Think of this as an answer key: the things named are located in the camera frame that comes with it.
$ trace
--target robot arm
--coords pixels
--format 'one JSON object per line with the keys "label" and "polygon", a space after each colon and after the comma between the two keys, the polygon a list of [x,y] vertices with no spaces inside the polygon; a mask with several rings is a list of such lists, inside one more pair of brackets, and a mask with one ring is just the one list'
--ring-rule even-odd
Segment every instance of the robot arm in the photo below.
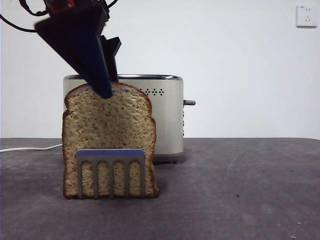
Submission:
{"label": "robot arm", "polygon": [[111,82],[118,82],[115,55],[121,42],[118,37],[107,40],[101,33],[110,18],[109,8],[117,0],[110,5],[107,5],[105,0],[44,0],[46,10],[37,13],[29,9],[26,0],[19,1],[21,6],[34,16],[49,13],[50,18],[34,25],[35,32],[73,67],[97,94],[104,99],[112,97]]}

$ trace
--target toaster lever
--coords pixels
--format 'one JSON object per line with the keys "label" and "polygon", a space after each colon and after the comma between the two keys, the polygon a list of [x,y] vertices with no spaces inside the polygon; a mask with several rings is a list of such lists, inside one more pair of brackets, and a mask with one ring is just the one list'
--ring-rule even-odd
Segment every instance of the toaster lever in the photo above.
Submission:
{"label": "toaster lever", "polygon": [[191,105],[191,106],[194,106],[196,105],[196,101],[193,101],[193,100],[183,100],[183,105]]}

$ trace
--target gray table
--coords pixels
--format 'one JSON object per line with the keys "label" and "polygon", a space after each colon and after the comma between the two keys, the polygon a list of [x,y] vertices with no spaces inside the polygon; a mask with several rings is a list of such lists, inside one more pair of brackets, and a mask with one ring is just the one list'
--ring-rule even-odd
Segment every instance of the gray table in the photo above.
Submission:
{"label": "gray table", "polygon": [[[2,139],[1,148],[60,143]],[[320,141],[185,139],[155,199],[64,199],[61,148],[1,154],[3,240],[320,240]]]}

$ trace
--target black cable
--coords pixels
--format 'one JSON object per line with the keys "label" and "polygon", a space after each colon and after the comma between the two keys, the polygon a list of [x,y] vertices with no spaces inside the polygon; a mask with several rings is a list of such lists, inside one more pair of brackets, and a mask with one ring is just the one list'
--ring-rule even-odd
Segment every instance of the black cable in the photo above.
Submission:
{"label": "black cable", "polygon": [[114,0],[112,3],[110,3],[110,4],[108,5],[108,8],[111,8],[113,5],[116,4],[116,2],[118,2],[118,0]]}
{"label": "black cable", "polygon": [[28,13],[30,13],[32,16],[41,17],[41,16],[44,16],[44,15],[48,14],[48,11],[47,11],[47,10],[37,11],[36,13],[33,13],[33,12],[30,10],[30,8],[29,8],[26,0],[19,0],[19,2],[20,2],[20,5],[21,5]]}
{"label": "black cable", "polygon": [[8,25],[10,25],[11,27],[14,27],[15,29],[18,29],[20,31],[23,31],[23,32],[27,32],[27,33],[36,33],[37,31],[35,29],[26,29],[26,28],[23,28],[23,27],[19,27],[17,25],[14,25],[12,22],[9,22],[7,19],[4,18],[4,16],[2,16],[0,14],[0,18]]}

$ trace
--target bread crust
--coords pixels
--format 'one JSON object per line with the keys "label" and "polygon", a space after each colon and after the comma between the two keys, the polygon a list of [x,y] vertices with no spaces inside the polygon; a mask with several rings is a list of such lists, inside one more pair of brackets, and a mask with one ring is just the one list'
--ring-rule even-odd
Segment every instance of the bread crust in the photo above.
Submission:
{"label": "bread crust", "polygon": [[[156,121],[152,117],[152,104],[151,104],[151,101],[148,98],[148,96],[143,91],[141,91],[140,89],[138,89],[137,87],[134,87],[132,85],[128,85],[128,84],[125,84],[125,83],[122,83],[122,82],[112,82],[112,84],[113,85],[118,85],[118,86],[124,86],[124,87],[127,87],[127,88],[131,88],[132,90],[137,91],[139,93],[139,95],[146,100],[147,107],[148,107],[148,118],[151,120],[154,129],[156,129]],[[69,91],[67,93],[67,95],[65,96],[65,98],[64,98],[64,104],[66,106],[66,111],[62,115],[62,155],[63,155],[63,161],[64,161],[62,194],[66,199],[76,199],[76,198],[78,198],[77,194],[76,195],[67,194],[67,187],[66,187],[66,184],[67,184],[66,183],[67,162],[68,162],[69,158],[68,158],[68,154],[67,154],[67,149],[66,149],[66,147],[64,147],[64,142],[66,140],[66,125],[65,125],[65,121],[66,121],[67,116],[69,116],[71,114],[71,112],[69,110],[70,109],[69,99],[73,97],[74,92],[76,92],[78,89],[87,88],[89,86],[90,85],[88,83],[79,85],[79,86],[75,87],[74,89],[72,89],[71,91]],[[151,154],[151,158],[150,158],[151,162],[154,161],[156,138],[157,138],[157,136],[156,136],[156,131],[155,131],[154,132],[154,138],[153,138],[153,141],[152,141],[154,144],[153,144],[152,154]],[[158,189],[157,184],[156,184],[155,170],[154,170],[154,167],[153,167],[152,164],[148,165],[147,167],[148,167],[148,170],[150,171],[150,173],[152,173],[150,175],[150,181],[151,181],[151,184],[153,186],[153,190],[152,190],[151,194],[150,195],[146,195],[146,197],[157,197],[159,189]],[[88,195],[85,195],[85,194],[83,194],[83,195],[86,198],[93,198],[93,196],[88,196]],[[109,195],[100,195],[101,198],[103,198],[103,197],[106,198],[108,196]]]}

